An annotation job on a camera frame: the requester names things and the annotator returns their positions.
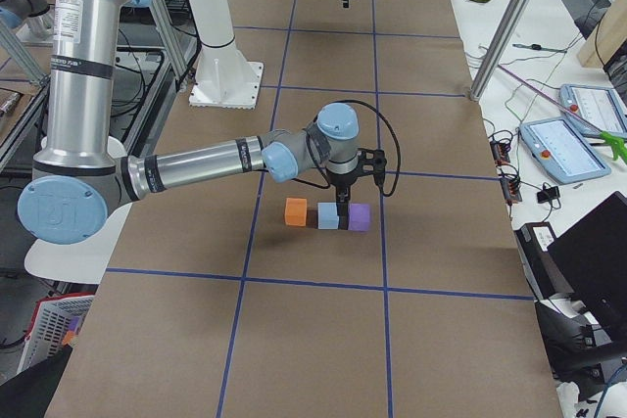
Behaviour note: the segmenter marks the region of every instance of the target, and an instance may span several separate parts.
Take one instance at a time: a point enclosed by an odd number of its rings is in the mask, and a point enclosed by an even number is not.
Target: black device
[[[612,193],[549,245],[549,254],[615,342],[627,341],[627,199]]]
[[[543,186],[542,191],[536,193],[536,198],[538,199],[538,204],[549,203],[552,200],[556,200],[559,198],[559,187]]]

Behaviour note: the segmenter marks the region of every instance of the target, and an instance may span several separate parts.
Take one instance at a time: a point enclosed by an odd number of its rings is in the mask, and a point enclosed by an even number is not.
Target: plastic basket
[[[68,294],[39,301],[26,332],[18,374],[54,355],[72,319],[84,315],[93,299],[93,294]]]

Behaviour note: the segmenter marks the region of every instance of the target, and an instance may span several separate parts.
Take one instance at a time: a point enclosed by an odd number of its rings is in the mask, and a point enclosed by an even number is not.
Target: orange cube
[[[305,227],[307,225],[307,200],[287,198],[285,200],[285,225]]]

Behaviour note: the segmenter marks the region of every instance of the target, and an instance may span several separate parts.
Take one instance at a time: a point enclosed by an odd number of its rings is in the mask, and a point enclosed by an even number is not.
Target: blue tape line
[[[379,91],[379,95],[410,95],[416,97],[448,97],[448,98],[465,98],[463,93],[438,93],[438,92],[391,92]]]
[[[379,62],[377,61],[376,48],[376,1],[372,1],[372,52],[374,58],[374,100],[375,108],[379,111]],[[377,147],[381,148],[381,119],[376,118]],[[385,238],[385,206],[383,195],[379,195],[379,220],[381,231],[381,269],[383,278],[383,321],[385,330],[385,370],[388,396],[388,418],[394,418],[394,394],[392,389],[392,341],[390,338],[390,297],[388,295],[388,255],[387,241]]]
[[[233,324],[231,326],[231,336],[228,341],[228,351],[226,353],[226,361],[224,363],[224,372],[222,374],[222,384],[219,390],[219,400],[217,403],[216,417],[222,416],[224,407],[224,398],[226,396],[226,385],[228,383],[228,374],[231,368],[231,360],[233,358],[233,350],[235,349],[235,337],[237,336],[237,327],[239,326],[239,315],[242,310],[242,301],[244,300],[244,288],[246,286],[246,273],[251,259],[253,250],[253,241],[255,239],[255,229],[257,227],[257,217],[259,215],[259,207],[262,200],[262,192],[264,191],[265,173],[262,173],[259,179],[259,187],[257,191],[257,200],[255,201],[255,211],[253,212],[253,221],[251,223],[251,232],[248,238],[248,246],[246,247],[246,260],[244,261],[244,269],[242,278],[239,283],[239,293],[237,294],[237,305],[235,307],[235,315],[233,316]]]
[[[396,173],[394,170],[386,171],[387,174],[393,175]],[[401,171],[405,176],[426,176],[430,178],[452,178],[459,180],[483,180],[483,181],[499,181],[498,176],[475,176],[475,175],[452,175],[448,173],[426,173],[421,171]]]
[[[294,31],[297,33],[322,33],[322,34],[360,34],[360,35],[373,35],[379,36],[391,36],[391,37],[408,37],[408,38],[434,38],[434,39],[460,39],[459,36],[450,36],[444,34],[422,34],[422,33],[381,33],[374,31],[342,31],[331,29],[307,29],[307,28],[279,28],[275,26],[254,26],[249,24],[239,24],[234,26],[235,29],[258,29],[266,31]]]
[[[447,296],[453,298],[500,299],[504,301],[533,301],[531,296],[516,294],[466,293],[463,291],[440,291],[433,289],[388,288],[391,293],[424,294],[427,296]]]
[[[241,281],[241,276],[229,276],[226,274],[212,273],[186,273],[181,271],[162,271],[158,269],[134,269],[134,268],[107,268],[108,273],[147,274],[154,276],[168,276],[180,278],[219,279],[224,281]]]
[[[303,281],[297,279],[272,279],[272,278],[246,278],[250,283],[261,284],[279,284],[287,286],[310,286],[313,288],[335,288],[335,289],[352,289],[358,291],[381,291],[384,288],[382,286],[368,286],[366,284],[343,284],[343,283],[329,283],[325,281]]]
[[[294,11],[296,10],[296,0],[292,3],[292,13],[290,15],[290,23],[289,27],[292,27],[292,22],[294,21]],[[276,118],[276,109],[278,107],[278,100],[281,93],[281,82],[283,80],[283,73],[285,70],[285,62],[287,58],[287,48],[290,42],[290,32],[287,33],[287,38],[285,39],[285,48],[283,50],[283,63],[281,65],[281,72],[278,78],[278,87],[276,91],[276,96],[274,97],[274,109],[272,110],[272,118],[270,119],[270,129],[274,126],[274,120]],[[224,398],[226,397],[226,386],[228,384],[228,375],[230,372],[231,359],[233,357],[233,350],[235,349],[235,337],[237,336],[237,327],[239,325],[239,315],[242,307],[242,301],[244,299],[244,289],[246,287],[246,277],[248,273],[248,266],[251,259],[251,253],[253,250],[253,241],[255,240],[255,230],[257,228],[257,218],[259,216],[259,208],[262,201],[262,194],[264,193],[264,182],[265,182],[265,173],[262,173],[259,182],[259,188],[257,191],[257,200],[255,201],[255,212],[253,213],[253,222],[251,224],[251,232],[248,239],[248,247],[246,248],[246,261],[244,262],[244,270],[242,272],[242,280],[240,282],[239,294],[237,297],[237,306],[235,308],[235,316],[233,317],[233,326],[231,328],[231,337],[228,342],[228,353],[226,355],[226,363],[224,364],[224,373],[222,375],[222,385],[220,387],[219,392],[219,401],[217,404],[216,418],[221,418],[222,410],[224,407]]]
[[[119,268],[112,267],[107,268],[109,273],[123,273],[123,274],[145,274],[153,276],[165,276],[165,277],[181,277],[181,278],[204,278],[204,279],[216,279],[220,281],[246,281],[259,284],[279,284],[288,286],[311,286],[314,288],[333,288],[333,289],[349,289],[357,291],[385,291],[384,286],[372,286],[367,284],[344,284],[344,283],[332,283],[326,281],[307,281],[300,279],[278,279],[278,278],[261,278],[261,277],[242,277],[232,276],[227,274],[214,274],[214,273],[190,273],[185,271],[163,271],[159,269],[136,269],[136,268]],[[449,296],[449,297],[463,297],[463,298],[484,298],[484,299],[503,299],[509,301],[533,301],[534,298],[527,296],[511,295],[511,294],[494,294],[494,293],[471,293],[465,291],[442,291],[432,289],[418,289],[418,288],[401,288],[401,287],[388,287],[389,292],[398,292],[406,294],[422,294],[433,296]]]
[[[317,87],[299,87],[297,85],[281,85],[280,88],[285,90],[309,90],[312,92],[337,92],[337,93],[367,93],[374,94],[374,90],[351,90],[343,88],[317,88]]]

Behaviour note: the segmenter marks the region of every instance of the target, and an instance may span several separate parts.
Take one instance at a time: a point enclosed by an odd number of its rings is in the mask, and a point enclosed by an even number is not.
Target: electronics
[[[542,203],[550,203],[552,200],[558,200],[559,196],[558,186],[543,185],[542,190],[536,193],[536,199],[539,205]]]
[[[522,123],[520,137],[533,157],[558,183],[600,178],[611,172],[565,117]]]
[[[627,340],[627,199],[611,194],[550,244],[549,254],[611,339]]]
[[[613,88],[586,85],[562,85],[559,100],[571,112],[589,121],[598,129],[627,138],[627,118],[622,100]],[[565,114],[577,130],[586,137],[599,137],[599,132],[577,118]]]
[[[539,299],[546,299],[556,294],[563,296],[572,294],[572,287],[549,255],[549,245],[557,238],[551,224],[529,222],[514,233],[522,254],[525,272],[527,268],[531,270],[532,275],[527,276],[527,279],[536,296]]]

